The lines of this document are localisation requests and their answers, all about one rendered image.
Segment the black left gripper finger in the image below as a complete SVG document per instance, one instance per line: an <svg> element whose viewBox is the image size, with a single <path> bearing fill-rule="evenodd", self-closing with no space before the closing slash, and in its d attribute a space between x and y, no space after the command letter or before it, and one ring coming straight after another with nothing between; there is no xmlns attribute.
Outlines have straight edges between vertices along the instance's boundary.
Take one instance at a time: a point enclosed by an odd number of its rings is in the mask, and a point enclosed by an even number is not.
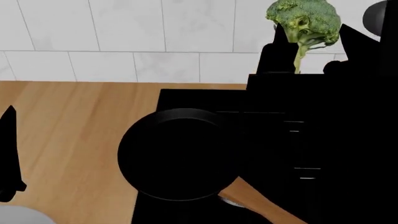
<svg viewBox="0 0 398 224"><path fill-rule="evenodd" d="M21 182L16 123L16 110L9 106L0 117L0 182Z"/></svg>

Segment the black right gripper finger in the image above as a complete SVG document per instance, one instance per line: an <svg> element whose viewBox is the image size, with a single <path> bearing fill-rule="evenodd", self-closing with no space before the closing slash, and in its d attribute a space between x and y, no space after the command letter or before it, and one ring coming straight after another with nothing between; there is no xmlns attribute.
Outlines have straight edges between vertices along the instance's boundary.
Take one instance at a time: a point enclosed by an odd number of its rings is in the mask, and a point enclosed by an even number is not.
<svg viewBox="0 0 398 224"><path fill-rule="evenodd" d="M346 24L340 28L340 39L348 60L373 61L379 55L380 42Z"/></svg>
<svg viewBox="0 0 398 224"><path fill-rule="evenodd" d="M296 43L290 43L282 25L277 24L273 42L262 48L257 73L294 73L295 58Z"/></svg>

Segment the green broccoli floret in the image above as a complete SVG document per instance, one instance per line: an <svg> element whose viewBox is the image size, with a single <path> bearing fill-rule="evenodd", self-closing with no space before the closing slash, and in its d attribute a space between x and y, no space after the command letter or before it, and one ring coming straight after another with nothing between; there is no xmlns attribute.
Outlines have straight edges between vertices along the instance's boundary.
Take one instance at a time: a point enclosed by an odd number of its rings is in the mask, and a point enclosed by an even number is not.
<svg viewBox="0 0 398 224"><path fill-rule="evenodd" d="M266 19L282 26L287 41L298 45L295 73L306 53L334 45L340 38L341 19L326 0L276 0L266 11Z"/></svg>

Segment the grey white plate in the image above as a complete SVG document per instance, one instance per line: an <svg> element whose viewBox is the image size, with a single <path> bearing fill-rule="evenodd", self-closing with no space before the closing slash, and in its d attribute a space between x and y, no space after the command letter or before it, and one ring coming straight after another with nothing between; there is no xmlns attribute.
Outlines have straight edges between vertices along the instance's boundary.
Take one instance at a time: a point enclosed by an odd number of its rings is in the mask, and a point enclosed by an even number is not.
<svg viewBox="0 0 398 224"><path fill-rule="evenodd" d="M56 224L46 214L27 207L0 205L0 224Z"/></svg>

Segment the black frying pan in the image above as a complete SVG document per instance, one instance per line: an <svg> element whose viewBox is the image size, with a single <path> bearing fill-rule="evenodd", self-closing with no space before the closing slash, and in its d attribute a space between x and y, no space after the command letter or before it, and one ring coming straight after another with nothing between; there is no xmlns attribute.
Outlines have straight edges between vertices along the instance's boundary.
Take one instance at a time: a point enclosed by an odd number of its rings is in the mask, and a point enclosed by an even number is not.
<svg viewBox="0 0 398 224"><path fill-rule="evenodd" d="M131 224L306 224L239 177L239 139L222 115L177 108L134 123L118 166L137 191Z"/></svg>

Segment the grey rounded cap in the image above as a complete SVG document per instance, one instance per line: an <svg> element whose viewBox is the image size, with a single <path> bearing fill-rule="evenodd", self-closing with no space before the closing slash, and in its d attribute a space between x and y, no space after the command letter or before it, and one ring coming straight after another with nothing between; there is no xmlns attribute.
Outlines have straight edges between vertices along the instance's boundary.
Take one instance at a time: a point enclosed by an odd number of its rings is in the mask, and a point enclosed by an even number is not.
<svg viewBox="0 0 398 224"><path fill-rule="evenodd" d="M369 6L363 15L363 26L370 33L380 37L384 22L387 0Z"/></svg>

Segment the black cooktop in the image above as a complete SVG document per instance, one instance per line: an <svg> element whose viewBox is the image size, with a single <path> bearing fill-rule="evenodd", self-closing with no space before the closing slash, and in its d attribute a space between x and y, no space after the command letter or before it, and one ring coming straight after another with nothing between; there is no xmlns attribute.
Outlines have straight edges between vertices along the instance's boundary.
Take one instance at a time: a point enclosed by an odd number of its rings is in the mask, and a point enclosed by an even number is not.
<svg viewBox="0 0 398 224"><path fill-rule="evenodd" d="M216 113L225 117L234 126L241 146L238 150L238 157L241 163L239 168L240 175L245 164L245 128L239 91L162 89L154 113L177 108L192 108Z"/></svg>

